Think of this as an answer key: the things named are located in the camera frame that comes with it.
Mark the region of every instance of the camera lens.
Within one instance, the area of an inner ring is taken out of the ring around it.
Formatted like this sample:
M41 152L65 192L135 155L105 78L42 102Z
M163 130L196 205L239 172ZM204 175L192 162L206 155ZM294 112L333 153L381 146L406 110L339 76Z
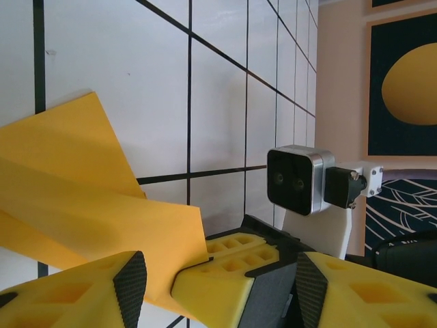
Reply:
M296 178L293 180L293 189L295 191L302 191L305 187L305 184L303 183L302 179Z
M273 180L274 180L274 183L276 184L276 185L282 185L283 184L283 182L284 182L284 176L281 174L281 173L279 173L279 172L277 172L277 173L275 173L274 174L274 178L273 178Z

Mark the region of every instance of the black rubber pad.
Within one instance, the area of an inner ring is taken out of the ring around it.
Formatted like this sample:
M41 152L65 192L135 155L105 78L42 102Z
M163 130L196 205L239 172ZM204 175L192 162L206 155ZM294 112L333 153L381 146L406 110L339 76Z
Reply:
M0 295L0 309L17 296L18 294L16 292L7 292L6 294Z
M114 288L125 328L137 328L145 293L147 271L138 251L114 277Z
M328 289L328 280L305 253L300 253L298 256L296 287L305 328L317 328Z

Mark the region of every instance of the beige wall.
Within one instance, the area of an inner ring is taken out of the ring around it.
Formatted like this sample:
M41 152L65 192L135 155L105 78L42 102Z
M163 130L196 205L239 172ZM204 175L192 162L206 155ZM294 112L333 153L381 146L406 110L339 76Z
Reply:
M318 23L318 64L315 145L333 152L338 162L363 159L365 147L365 30L368 21L437 8L425 2L366 15L366 0L321 5ZM433 167L437 161L384 161L386 168ZM364 252L365 202L354 210L349 252Z

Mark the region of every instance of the picture frame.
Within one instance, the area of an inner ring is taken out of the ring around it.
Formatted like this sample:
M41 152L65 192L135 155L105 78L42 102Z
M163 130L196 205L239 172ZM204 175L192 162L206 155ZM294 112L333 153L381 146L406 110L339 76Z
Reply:
M370 98L371 98L371 37L372 37L372 28L378 25L383 25L387 23L400 22L404 20L408 20L410 18L420 18L422 16L428 16L432 14L437 14L437 8L433 8L430 10L423 10L420 12L414 12L410 14L404 14L400 16L394 16L389 18L384 18L381 20L375 20L367 23L366 26L366 56L365 56L365 110L364 110L364 149L363 156L367 160L375 160L375 161L403 161L405 163L408 162L417 162L420 161L422 163L426 162L435 162L437 163L437 151L433 155L420 155L420 154L370 154L369 153L369 130L370 130Z
M420 3L430 2L431 0L366 0L367 13L374 14L387 10L395 10L410 5L418 5Z

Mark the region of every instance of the screw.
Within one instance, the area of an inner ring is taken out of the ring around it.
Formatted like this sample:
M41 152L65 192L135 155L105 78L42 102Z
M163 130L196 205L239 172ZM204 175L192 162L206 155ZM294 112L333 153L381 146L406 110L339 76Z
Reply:
M360 177L360 175L358 174L357 171L352 171L352 172L350 172L350 176L351 176L352 179L354 179L355 181L357 181L358 178Z

